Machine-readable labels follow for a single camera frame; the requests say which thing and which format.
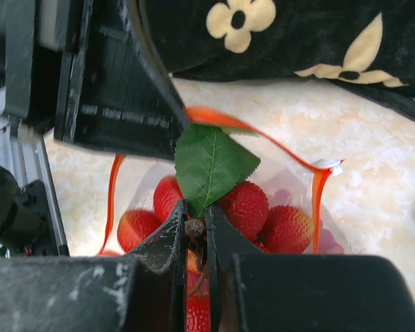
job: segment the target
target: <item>beige surface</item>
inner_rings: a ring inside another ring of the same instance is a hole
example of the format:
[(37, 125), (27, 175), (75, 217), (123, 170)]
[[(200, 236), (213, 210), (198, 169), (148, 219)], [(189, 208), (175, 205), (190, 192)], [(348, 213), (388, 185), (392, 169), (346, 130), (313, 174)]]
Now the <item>beige surface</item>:
[[(324, 204), (342, 218), (354, 250), (391, 259), (415, 297), (415, 123), (326, 82), (176, 84), (186, 104), (239, 116), (309, 161), (346, 158)], [(94, 255), (104, 234), (112, 156), (47, 141), (71, 254)], [(116, 217), (150, 165), (130, 159), (122, 166)]]

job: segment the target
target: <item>black blanket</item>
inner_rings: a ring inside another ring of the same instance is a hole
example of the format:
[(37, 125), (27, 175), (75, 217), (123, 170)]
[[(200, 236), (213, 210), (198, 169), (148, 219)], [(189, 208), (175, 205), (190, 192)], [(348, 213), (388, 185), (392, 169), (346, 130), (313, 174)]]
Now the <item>black blanket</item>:
[(174, 77), (328, 79), (415, 121), (415, 0), (148, 0), (147, 16)]

